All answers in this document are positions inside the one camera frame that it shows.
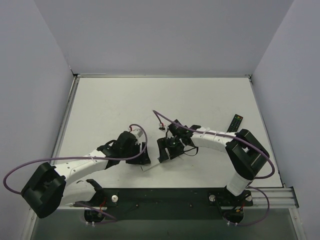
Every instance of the purple cable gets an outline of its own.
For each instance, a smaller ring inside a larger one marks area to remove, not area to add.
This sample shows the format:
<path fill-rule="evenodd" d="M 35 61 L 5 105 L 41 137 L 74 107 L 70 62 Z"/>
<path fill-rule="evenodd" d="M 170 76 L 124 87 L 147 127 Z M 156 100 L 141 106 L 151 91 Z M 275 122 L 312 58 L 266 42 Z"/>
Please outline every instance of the purple cable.
<path fill-rule="evenodd" d="M 147 137 L 147 133 L 146 131 L 143 129 L 142 126 L 138 125 L 138 124 L 131 124 L 129 126 L 129 128 L 131 128 L 132 126 L 136 126 L 138 128 L 140 128 L 144 134 L 145 137 L 145 145 L 144 148 L 141 150 L 141 152 L 135 156 L 132 157 L 126 157 L 126 158 L 114 158 L 114 157 L 99 157 L 99 156 L 65 156 L 65 157 L 49 157 L 49 158 L 41 158 L 38 160 L 33 160 L 33 161 L 28 161 L 26 163 L 23 163 L 17 167 L 15 167 L 14 169 L 12 169 L 11 171 L 9 171 L 3 178 L 3 186 L 9 190 L 10 192 L 14 193 L 14 194 L 19 194 L 21 195 L 21 192 L 13 190 L 11 187 L 8 186 L 7 184 L 7 178 L 14 173 L 15 171 L 17 171 L 18 169 L 21 169 L 25 166 L 31 165 L 31 164 L 36 164 L 36 163 L 40 163 L 40 162 L 48 162 L 48 161 L 58 161 L 58 160 L 91 160 L 91 159 L 96 159 L 96 160 L 112 160 L 112 161 L 127 161 L 127 160 L 132 160 L 135 159 L 137 157 L 139 157 L 147 148 L 147 144 L 148 144 L 148 137 Z"/>
<path fill-rule="evenodd" d="M 260 190 L 259 188 L 256 188 L 256 187 L 253 187 L 253 186 L 247 186 L 248 189 L 254 189 L 254 190 L 257 190 L 259 191 L 260 193 L 262 193 L 264 196 L 265 196 L 265 199 L 266 199 L 266 202 L 267 202 L 267 209 L 266 209 L 266 212 L 264 214 L 264 216 L 258 220 L 255 220 L 255 221 L 252 221 L 252 222 L 249 222 L 249 223 L 234 223 L 234 222 L 231 222 L 229 220 L 227 220 L 225 217 L 223 217 L 224 220 L 228 221 L 228 223 L 231 223 L 232 225 L 235 225 L 235 226 L 239 226 L 239 227 L 248 227 L 248 226 L 252 226 L 254 224 L 257 224 L 257 223 L 260 223 L 261 221 L 263 221 L 264 219 L 266 219 L 266 217 L 268 217 L 269 215 L 269 212 L 270 212 L 270 202 L 269 202 L 269 198 L 268 196 L 262 191 Z"/>
<path fill-rule="evenodd" d="M 91 209 L 91 210 L 93 210 L 93 211 L 96 211 L 96 212 L 98 212 L 98 213 L 101 213 L 102 215 L 105 215 L 106 217 L 111 218 L 110 220 L 107 220 L 107 221 L 95 222 L 95 223 L 94 223 L 95 225 L 102 225 L 102 224 L 109 224 L 109 223 L 115 223 L 115 222 L 117 222 L 117 219 L 116 219 L 114 216 L 112 216 L 112 215 L 110 215 L 110 214 L 108 214 L 108 213 L 106 213 L 106 212 L 104 212 L 104 211 L 100 211 L 100 210 L 98 210 L 98 209 L 96 209 L 96 208 L 94 208 L 94 207 L 88 206 L 88 205 L 83 204 L 83 203 L 81 203 L 81 202 L 76 202 L 76 205 L 85 207 L 85 208 L 87 208 L 87 209 Z"/>
<path fill-rule="evenodd" d="M 168 122 L 170 122 L 170 123 L 172 123 L 172 124 L 174 124 L 174 125 L 176 125 L 176 126 L 178 126 L 178 127 L 181 127 L 181 128 L 183 128 L 183 129 L 186 129 L 186 130 L 188 130 L 188 131 L 191 131 L 191 132 L 194 132 L 194 133 L 198 133 L 198 134 L 203 134 L 203 133 L 204 133 L 203 131 L 193 130 L 193 129 L 188 128 L 188 127 L 186 127 L 186 126 L 183 126 L 183 125 L 181 125 L 181 124 L 179 124 L 179 123 L 176 123 L 176 122 L 170 120 L 169 118 L 167 118 L 166 116 L 163 116 L 161 113 L 157 112 L 156 110 L 152 110 L 152 111 L 153 111 L 153 113 L 156 115 L 156 117 L 159 119 L 159 122 L 160 122 L 161 124 L 162 124 L 162 122 L 161 122 L 159 116 L 162 117 L 162 118 L 164 118 L 164 119 L 167 120 Z M 272 163 L 272 161 L 269 159 L 269 157 L 268 157 L 263 151 L 261 151 L 259 148 L 257 148 L 256 146 L 252 145 L 251 143 L 249 143 L 249 142 L 247 142 L 247 141 L 245 141 L 245 140 L 243 140 L 243 139 L 241 139 L 241 138 L 239 138 L 239 137 L 230 136 L 230 135 L 222 134 L 222 133 L 206 132 L 205 134 L 216 135 L 216 136 L 219 136 L 219 137 L 227 137 L 227 138 L 235 139 L 235 140 L 237 140 L 237 141 L 239 141 L 239 142 L 244 143 L 244 144 L 247 145 L 248 147 L 254 149 L 254 150 L 257 151 L 259 154 L 261 154 L 261 155 L 267 160 L 267 162 L 270 164 L 270 166 L 271 166 L 271 173 L 269 173 L 269 174 L 266 175 L 266 176 L 257 176 L 257 177 L 255 177 L 254 179 L 267 179 L 267 178 L 270 178 L 273 174 L 275 174 L 275 172 L 276 172 L 275 166 L 274 166 L 274 164 Z"/>

